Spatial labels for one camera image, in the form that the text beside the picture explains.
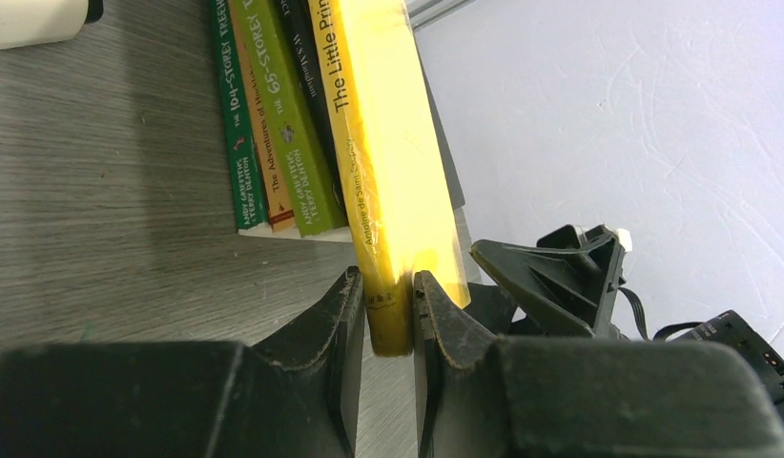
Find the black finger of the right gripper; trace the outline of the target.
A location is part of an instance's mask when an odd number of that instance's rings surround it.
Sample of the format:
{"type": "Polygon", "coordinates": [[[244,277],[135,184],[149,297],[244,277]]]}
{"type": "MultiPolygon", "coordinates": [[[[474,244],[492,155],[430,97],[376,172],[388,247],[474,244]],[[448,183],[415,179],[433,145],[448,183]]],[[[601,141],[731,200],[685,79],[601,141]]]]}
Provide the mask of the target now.
{"type": "Polygon", "coordinates": [[[479,239],[470,248],[481,269],[544,333],[595,339],[622,337],[612,317],[626,254],[612,238],[572,249],[479,239]]]}

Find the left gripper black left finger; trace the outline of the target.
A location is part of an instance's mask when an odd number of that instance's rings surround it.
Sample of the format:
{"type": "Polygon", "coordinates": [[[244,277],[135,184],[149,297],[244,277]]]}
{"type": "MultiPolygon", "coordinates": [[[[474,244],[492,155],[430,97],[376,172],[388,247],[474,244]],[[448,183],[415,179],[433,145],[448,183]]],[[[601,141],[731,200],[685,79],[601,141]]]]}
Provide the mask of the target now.
{"type": "Polygon", "coordinates": [[[0,457],[351,457],[364,331],[345,270],[254,345],[50,343],[0,354],[0,457]]]}

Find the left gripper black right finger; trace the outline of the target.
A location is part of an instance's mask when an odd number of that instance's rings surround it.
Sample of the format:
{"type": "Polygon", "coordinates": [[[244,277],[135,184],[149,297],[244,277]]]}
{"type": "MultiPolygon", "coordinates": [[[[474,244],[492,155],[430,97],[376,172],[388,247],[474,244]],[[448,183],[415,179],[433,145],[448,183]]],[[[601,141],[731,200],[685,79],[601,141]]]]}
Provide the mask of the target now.
{"type": "Polygon", "coordinates": [[[784,457],[752,368],[718,343],[498,336],[413,286],[422,457],[784,457]]]}

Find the yellow book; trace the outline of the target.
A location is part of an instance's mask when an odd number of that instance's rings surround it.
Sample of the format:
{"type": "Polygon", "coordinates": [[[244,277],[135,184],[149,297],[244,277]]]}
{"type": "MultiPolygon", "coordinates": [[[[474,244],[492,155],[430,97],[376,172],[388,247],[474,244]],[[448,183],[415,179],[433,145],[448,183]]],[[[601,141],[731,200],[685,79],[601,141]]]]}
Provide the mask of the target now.
{"type": "Polygon", "coordinates": [[[417,272],[455,304],[470,301],[407,6],[313,1],[309,10],[373,351],[405,356],[417,272]]]}

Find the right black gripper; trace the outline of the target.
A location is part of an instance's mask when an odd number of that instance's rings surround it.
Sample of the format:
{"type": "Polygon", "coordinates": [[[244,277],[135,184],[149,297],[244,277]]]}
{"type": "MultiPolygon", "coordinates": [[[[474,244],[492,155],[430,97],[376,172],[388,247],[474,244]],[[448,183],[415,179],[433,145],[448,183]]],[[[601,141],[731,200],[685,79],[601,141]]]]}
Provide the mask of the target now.
{"type": "Polygon", "coordinates": [[[784,424],[784,359],[734,310],[702,322],[676,338],[723,344],[752,368],[784,424]]]}

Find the cream three-tier shelf rack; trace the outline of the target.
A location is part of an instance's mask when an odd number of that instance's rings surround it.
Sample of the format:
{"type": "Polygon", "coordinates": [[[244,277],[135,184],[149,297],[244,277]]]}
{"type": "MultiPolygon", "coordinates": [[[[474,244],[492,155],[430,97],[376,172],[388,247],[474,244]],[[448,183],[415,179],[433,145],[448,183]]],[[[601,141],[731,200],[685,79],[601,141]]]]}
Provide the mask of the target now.
{"type": "Polygon", "coordinates": [[[103,0],[0,0],[0,51],[73,39],[103,13],[103,0]]]}

